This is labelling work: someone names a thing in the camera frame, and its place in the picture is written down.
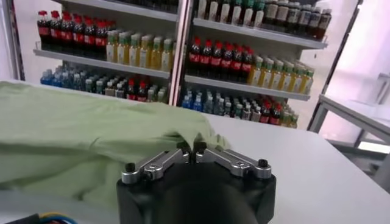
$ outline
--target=shelf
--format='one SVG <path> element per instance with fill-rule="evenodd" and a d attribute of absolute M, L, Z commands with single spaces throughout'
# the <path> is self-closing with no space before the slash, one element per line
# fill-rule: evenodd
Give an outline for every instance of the shelf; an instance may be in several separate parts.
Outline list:
<path fill-rule="evenodd" d="M 196 77 L 192 75 L 186 75 L 185 81 L 188 83 L 215 86 L 215 87 L 220 87 L 225 89 L 232 89 L 232 90 L 237 90 L 237 91 L 242 91 L 247 93 L 264 94 L 268 96 L 275 96 L 281 98 L 289 98 L 289 99 L 296 99 L 296 100 L 303 100 L 303 101 L 308 101 L 310 99 L 310 96 L 305 94 L 290 93 L 290 92 L 284 92 L 284 91 L 279 91 L 274 89 L 261 88 L 257 86 L 250 86 L 246 84 L 225 82 L 225 81 L 214 80 L 214 79 L 206 79 L 206 78 Z"/>
<path fill-rule="evenodd" d="M 169 78 L 169 72 L 157 71 L 157 70 L 141 68 L 141 67 L 134 67 L 129 65 L 122 65 L 122 64 L 112 63 L 108 61 L 102 61 L 102 60 L 97 60 L 92 58 L 85 58 L 81 56 L 71 55 L 71 54 L 46 51 L 46 50 L 42 50 L 40 45 L 41 44 L 38 42 L 37 48 L 34 49 L 34 54 L 37 56 L 70 61 L 70 62 L 83 64 L 83 65 L 92 65 L 92 66 L 108 68 L 117 71 L 132 72 L 141 75 L 149 75 L 149 76 L 154 76 L 154 77 L 159 77 L 164 79 Z"/>
<path fill-rule="evenodd" d="M 242 26 L 234 26 L 230 24 L 213 22 L 205 19 L 194 18 L 194 25 L 199 27 L 206 27 L 215 30 L 226 31 L 230 33 L 238 33 L 250 37 L 257 37 L 282 43 L 295 44 L 306 49 L 323 49 L 327 46 L 326 43 L 320 41 L 308 40 L 301 37 L 296 37 L 287 33 L 274 32 L 265 29 L 252 29 Z"/>
<path fill-rule="evenodd" d="M 59 3 L 71 2 L 80 5 L 87 5 L 87 6 L 97 7 L 101 9 L 108 9 L 112 11 L 146 16 L 155 19 L 163 19 L 163 20 L 173 21 L 173 22 L 177 20 L 177 15 L 173 13 L 147 9 L 142 6 L 130 5 L 118 1 L 105 1 L 105 0 L 55 0 L 55 1 Z"/>

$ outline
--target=green cloth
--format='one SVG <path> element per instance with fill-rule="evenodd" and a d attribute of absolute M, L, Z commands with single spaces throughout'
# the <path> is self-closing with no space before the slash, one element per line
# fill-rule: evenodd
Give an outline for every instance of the green cloth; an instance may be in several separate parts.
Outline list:
<path fill-rule="evenodd" d="M 0 82 L 2 189 L 115 208 L 125 163 L 195 140 L 227 147 L 195 111 Z"/>

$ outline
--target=cable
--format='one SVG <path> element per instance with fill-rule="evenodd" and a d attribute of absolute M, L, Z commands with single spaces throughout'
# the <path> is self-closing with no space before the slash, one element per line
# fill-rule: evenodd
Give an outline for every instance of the cable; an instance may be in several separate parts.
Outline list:
<path fill-rule="evenodd" d="M 48 216 L 48 217 L 42 218 L 41 223 L 47 223 L 47 222 L 56 221 L 56 220 L 66 221 L 70 224 L 77 224 L 77 222 L 74 221 L 73 219 L 71 219 L 67 216 L 63 216 L 63 215 L 53 215 L 53 216 Z"/>

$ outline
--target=white table surface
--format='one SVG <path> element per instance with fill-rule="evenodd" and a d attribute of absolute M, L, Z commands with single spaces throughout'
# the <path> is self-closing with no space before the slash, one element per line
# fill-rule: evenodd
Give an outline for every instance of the white table surface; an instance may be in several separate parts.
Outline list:
<path fill-rule="evenodd" d="M 318 134 L 209 114 L 206 118 L 233 150 L 269 161 L 277 177 L 271 224 L 390 223 L 390 195 Z M 81 202 L 24 196 L 0 192 L 1 223 L 53 210 L 79 223 L 118 221 L 116 212 Z"/>

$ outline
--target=dark bottle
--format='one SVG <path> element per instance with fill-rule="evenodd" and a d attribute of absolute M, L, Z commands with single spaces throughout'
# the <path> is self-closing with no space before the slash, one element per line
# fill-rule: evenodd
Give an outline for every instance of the dark bottle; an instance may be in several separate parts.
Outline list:
<path fill-rule="evenodd" d="M 68 12 L 63 12 L 61 25 L 62 51 L 73 51 L 73 27 L 71 15 Z"/>
<path fill-rule="evenodd" d="M 241 73 L 241 82 L 247 82 L 249 78 L 250 69 L 253 64 L 253 50 L 251 48 L 248 49 L 247 53 L 244 54 L 243 57 L 243 68 Z"/>
<path fill-rule="evenodd" d="M 304 5 L 302 11 L 300 11 L 298 25 L 297 25 L 297 34 L 300 36 L 306 35 L 307 25 L 309 24 L 311 15 L 311 6 Z"/>
<path fill-rule="evenodd" d="M 311 37 L 317 35 L 317 28 L 319 25 L 319 20 L 321 18 L 321 8 L 315 7 L 314 12 L 310 16 L 309 25 L 307 26 L 307 34 Z"/>
<path fill-rule="evenodd" d="M 210 63 L 210 77 L 220 79 L 220 67 L 222 60 L 222 43 L 217 42 L 213 51 L 213 56 Z"/>
<path fill-rule="evenodd" d="M 298 23 L 300 12 L 299 2 L 290 2 L 287 14 L 286 32 L 294 34 Z"/>
<path fill-rule="evenodd" d="M 200 59 L 200 39 L 195 37 L 194 43 L 191 46 L 189 56 L 189 65 L 188 70 L 190 74 L 197 74 L 199 69 L 199 59 Z"/>
<path fill-rule="evenodd" d="M 243 63 L 243 49 L 242 47 L 237 47 L 235 54 L 233 55 L 233 61 L 230 65 L 230 72 L 232 73 L 232 76 L 230 78 L 231 81 L 234 82 L 245 82 L 242 81 L 241 77 L 241 65 Z"/>
<path fill-rule="evenodd" d="M 95 50 L 95 39 L 96 39 L 96 27 L 93 24 L 92 19 L 85 19 L 85 30 L 84 30 L 84 55 L 87 57 L 96 57 Z"/>
<path fill-rule="evenodd" d="M 319 20 L 317 32 L 316 32 L 316 39 L 322 40 L 324 38 L 325 32 L 328 29 L 330 20 L 332 19 L 332 10 L 331 9 L 325 9 L 323 14 L 321 15 L 321 19 Z"/>
<path fill-rule="evenodd" d="M 221 79 L 229 80 L 230 79 L 230 65 L 232 64 L 233 52 L 232 45 L 230 43 L 225 44 L 225 51 L 222 55 L 221 60 Z"/>
<path fill-rule="evenodd" d="M 278 12 L 275 19 L 275 29 L 279 32 L 286 31 L 286 20 L 288 15 L 288 1 L 281 0 L 278 2 Z"/>
<path fill-rule="evenodd" d="M 61 24 L 62 20 L 60 19 L 60 14 L 58 11 L 51 12 L 51 21 L 50 21 L 50 34 L 51 34 L 51 43 L 52 49 L 55 51 L 61 51 Z"/>
<path fill-rule="evenodd" d="M 95 39 L 95 48 L 97 53 L 97 58 L 105 59 L 106 53 L 105 49 L 107 46 L 107 26 L 106 22 L 98 21 L 96 30 L 96 39 Z"/>
<path fill-rule="evenodd" d="M 38 33 L 41 38 L 42 48 L 49 49 L 51 43 L 51 34 L 50 34 L 50 21 L 48 20 L 47 11 L 38 12 Z"/>
<path fill-rule="evenodd" d="M 80 16 L 76 16 L 74 19 L 73 27 L 73 43 L 74 43 L 74 53 L 83 55 L 84 53 L 84 31 L 85 25 Z"/>
<path fill-rule="evenodd" d="M 266 10 L 264 17 L 264 28 L 265 29 L 274 29 L 274 23 L 276 18 L 276 13 L 278 12 L 277 0 L 268 0 L 266 1 Z"/>
<path fill-rule="evenodd" d="M 213 53 L 213 50 L 211 48 L 211 41 L 207 40 L 205 47 L 203 47 L 201 53 L 200 53 L 200 70 L 199 75 L 200 76 L 206 76 L 208 77 L 208 73 L 210 70 L 210 61 L 211 61 L 211 55 Z"/>

